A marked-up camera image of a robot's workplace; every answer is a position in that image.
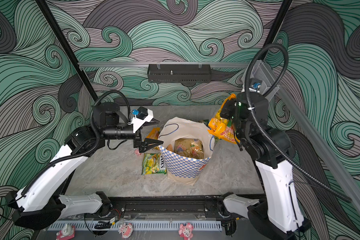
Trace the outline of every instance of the pink figurine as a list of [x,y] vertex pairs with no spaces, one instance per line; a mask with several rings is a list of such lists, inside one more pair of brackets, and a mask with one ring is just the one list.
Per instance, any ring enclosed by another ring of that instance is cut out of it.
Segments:
[[180,224],[179,235],[183,237],[184,240],[190,240],[193,237],[193,226],[191,223],[187,223],[187,225]]
[[125,223],[123,225],[120,225],[119,227],[119,233],[121,233],[121,237],[122,238],[129,238],[132,234],[133,228],[132,228],[132,224],[128,223],[127,225],[125,225]]

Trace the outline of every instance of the plastic wrapper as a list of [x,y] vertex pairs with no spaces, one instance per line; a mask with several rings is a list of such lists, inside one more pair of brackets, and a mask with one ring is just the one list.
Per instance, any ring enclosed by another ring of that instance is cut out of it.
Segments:
[[180,138],[175,141],[174,153],[196,159],[203,159],[203,144],[199,139]]
[[[147,138],[157,140],[159,133],[160,133],[160,128],[154,127],[152,131],[147,135]],[[147,150],[145,153],[160,153],[160,149],[158,148],[158,146],[156,146],[152,149]]]
[[165,167],[161,153],[144,154],[142,175],[153,173],[167,173],[167,168]]
[[225,102],[229,99],[235,99],[235,98],[236,95],[232,93],[227,99],[225,99],[220,109],[215,114],[215,117],[211,118],[211,121],[208,123],[208,126],[211,128],[210,130],[208,130],[210,134],[213,134],[214,136],[220,139],[223,139],[227,142],[231,142],[234,144],[236,144],[235,141],[236,137],[235,137],[235,131],[233,130],[232,122],[230,119],[225,119],[220,117],[220,113]]

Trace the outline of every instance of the metal bar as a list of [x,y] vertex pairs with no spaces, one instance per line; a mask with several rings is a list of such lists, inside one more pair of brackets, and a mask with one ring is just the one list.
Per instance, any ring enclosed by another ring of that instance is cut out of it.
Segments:
[[[273,74],[271,67],[268,65],[267,70],[272,77],[269,79],[273,83],[276,78]],[[333,150],[328,146],[327,142],[322,138],[312,122],[302,112],[295,100],[283,86],[279,86],[279,96],[284,101],[285,105],[296,119],[296,122],[303,129],[305,136],[311,142],[317,155],[325,162],[329,170],[335,177],[336,181],[341,186],[341,189],[352,198],[352,203],[360,215],[360,187],[357,185],[355,179],[346,170],[341,161],[337,158]]]
[[[273,43],[276,39],[277,34],[283,24],[285,15],[288,12],[289,7],[291,6],[293,0],[284,0],[280,6],[279,12],[276,15],[276,18],[273,20],[272,27],[268,33],[267,38],[265,39],[264,46],[270,43]],[[267,53],[264,53],[259,60],[264,60]]]
[[149,64],[196,64],[210,65],[211,68],[246,68],[248,63],[238,62],[129,62],[129,61],[83,61],[78,62],[81,68],[148,68]]
[[94,100],[96,100],[97,94],[93,89],[91,82],[89,81],[87,75],[83,70],[80,69],[79,65],[77,64],[79,60],[77,60],[74,52],[72,51],[71,47],[68,44],[68,41],[64,37],[56,19],[53,17],[51,10],[49,9],[45,0],[36,0],[37,5],[39,6],[41,12],[43,13],[45,19],[47,20],[49,26],[51,27],[52,31],[56,35],[56,38],[60,42],[63,50],[65,51],[66,55],[68,56],[69,60],[71,61],[72,65],[74,66],[77,74],[79,75],[81,81],[84,83],[85,87],[88,89],[90,95]]

